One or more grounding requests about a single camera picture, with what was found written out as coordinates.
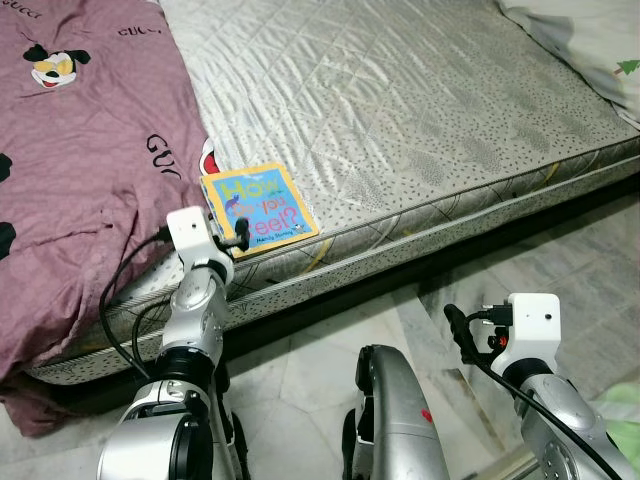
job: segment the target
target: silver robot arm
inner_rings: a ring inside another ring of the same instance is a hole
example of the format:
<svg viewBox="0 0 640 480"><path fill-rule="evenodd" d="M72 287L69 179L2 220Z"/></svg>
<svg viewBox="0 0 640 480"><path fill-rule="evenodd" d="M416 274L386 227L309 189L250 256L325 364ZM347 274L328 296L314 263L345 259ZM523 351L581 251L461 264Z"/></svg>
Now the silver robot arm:
<svg viewBox="0 0 640 480"><path fill-rule="evenodd" d="M343 479L449 480L429 405L404 355L386 345L360 350L358 401L343 427Z"/></svg>
<svg viewBox="0 0 640 480"><path fill-rule="evenodd" d="M463 361L478 365L488 374L491 372L486 370L490 365L494 374L537 401L586 442L619 478L636 479L631 464L607 435L602 416L584 401L567 379L554 373L557 370L555 355L561 340L558 297L514 293L504 305L485 308L465 317L455 306L445 307ZM492 353L478 353L469 332L469 323L474 319L483 319L483 323L496 327L496 335L489 338ZM536 456L545 478L611 478L583 448L529 402L516 397L515 410L522 418L522 438Z"/></svg>
<svg viewBox="0 0 640 480"><path fill-rule="evenodd" d="M236 450L228 448L235 440L222 399L228 377L216 369L228 316L225 286L233 279L232 260L221 248L248 245L248 231L222 245L200 207L172 212L167 223L184 279L171 297L153 381L138 390L107 441L98 480L210 480L215 442L225 440L216 449L223 478L243 478Z"/></svg>

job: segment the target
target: green cloth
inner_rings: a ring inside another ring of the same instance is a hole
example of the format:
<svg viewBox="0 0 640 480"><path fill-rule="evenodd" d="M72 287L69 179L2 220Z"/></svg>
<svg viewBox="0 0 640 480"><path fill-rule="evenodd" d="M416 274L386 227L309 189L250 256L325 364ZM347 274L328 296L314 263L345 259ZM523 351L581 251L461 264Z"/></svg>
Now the green cloth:
<svg viewBox="0 0 640 480"><path fill-rule="evenodd" d="M607 432L613 441L640 474L640 384L614 385L593 406L607 421Z"/></svg>

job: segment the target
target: cable connector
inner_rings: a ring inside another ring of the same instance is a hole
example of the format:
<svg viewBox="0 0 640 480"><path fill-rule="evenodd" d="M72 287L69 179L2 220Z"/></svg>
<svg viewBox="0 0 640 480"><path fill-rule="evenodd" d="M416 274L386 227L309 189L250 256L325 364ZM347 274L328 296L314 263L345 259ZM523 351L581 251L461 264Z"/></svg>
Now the cable connector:
<svg viewBox="0 0 640 480"><path fill-rule="evenodd" d="M163 225L158 229L158 233L155 234L156 240L159 240L164 243L171 242L171 232L169 231L169 227L167 225Z"/></svg>
<svg viewBox="0 0 640 480"><path fill-rule="evenodd" d="M513 325L513 306L509 303L505 305L491 305L484 311L478 312L479 318L489 320L491 325L511 327Z"/></svg>

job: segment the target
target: cartoon character print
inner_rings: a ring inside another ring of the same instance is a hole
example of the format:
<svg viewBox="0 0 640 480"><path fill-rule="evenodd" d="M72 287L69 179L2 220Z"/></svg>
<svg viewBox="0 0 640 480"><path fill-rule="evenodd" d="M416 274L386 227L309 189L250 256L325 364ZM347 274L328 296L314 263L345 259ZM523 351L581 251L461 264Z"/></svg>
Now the cartoon character print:
<svg viewBox="0 0 640 480"><path fill-rule="evenodd" d="M11 159L5 154L0 153L0 183L9 178L11 175ZM0 222L0 260L9 255L11 243L16 238L16 230L13 225L7 222Z"/></svg>
<svg viewBox="0 0 640 480"><path fill-rule="evenodd" d="M44 88L70 84L76 79L77 63L86 65L91 60L91 56L84 50L64 50L49 54L37 43L22 58L33 62L31 76Z"/></svg>
<svg viewBox="0 0 640 480"><path fill-rule="evenodd" d="M202 155L200 156L200 173L209 175L218 172L220 172L220 169L218 168L216 157L213 153L213 140L207 137L202 146Z"/></svg>
<svg viewBox="0 0 640 480"><path fill-rule="evenodd" d="M240 202L240 195L234 195L232 198L227 200L227 203L224 204L224 211L228 212L230 208L233 208Z"/></svg>

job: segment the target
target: red mark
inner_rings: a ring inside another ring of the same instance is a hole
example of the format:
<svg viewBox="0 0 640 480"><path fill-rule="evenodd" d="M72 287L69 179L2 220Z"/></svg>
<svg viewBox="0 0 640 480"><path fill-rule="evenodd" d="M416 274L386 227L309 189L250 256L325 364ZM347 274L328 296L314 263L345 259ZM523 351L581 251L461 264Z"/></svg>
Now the red mark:
<svg viewBox="0 0 640 480"><path fill-rule="evenodd" d="M207 155L202 161L202 169L207 172L207 174L218 173L220 171L216 164L216 157L213 155L213 152Z"/></svg>
<svg viewBox="0 0 640 480"><path fill-rule="evenodd" d="M431 412L429 410L426 409L422 409L422 416L425 418L425 420L429 423L433 423L433 416L431 415Z"/></svg>

